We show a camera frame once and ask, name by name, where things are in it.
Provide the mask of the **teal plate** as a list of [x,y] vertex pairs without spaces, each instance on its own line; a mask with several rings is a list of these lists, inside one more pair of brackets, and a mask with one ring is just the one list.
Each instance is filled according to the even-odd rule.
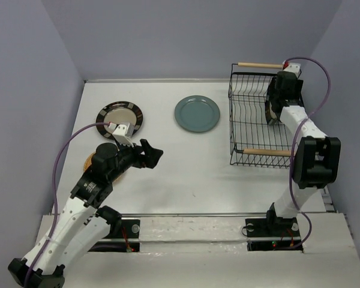
[[220,120],[220,109],[212,99],[202,95],[191,95],[175,106],[177,124],[192,133],[211,131]]

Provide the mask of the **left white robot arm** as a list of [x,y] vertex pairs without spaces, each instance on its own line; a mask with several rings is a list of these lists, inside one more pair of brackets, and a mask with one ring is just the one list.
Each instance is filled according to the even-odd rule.
[[121,214],[103,205],[114,180],[131,167],[153,169],[162,155],[162,150],[145,139],[140,145],[99,145],[58,219],[30,252],[9,264],[16,283],[21,287],[62,287],[67,268],[100,239],[120,232]]

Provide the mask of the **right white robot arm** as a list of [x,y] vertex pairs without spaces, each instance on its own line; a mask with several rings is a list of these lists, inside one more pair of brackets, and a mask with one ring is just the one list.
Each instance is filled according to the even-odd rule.
[[306,201],[317,190],[336,180],[341,142],[327,136],[306,113],[302,101],[303,81],[298,71],[285,68],[271,80],[265,101],[269,125],[278,122],[291,132],[289,186],[267,211],[264,228],[270,235],[280,234],[293,224]]

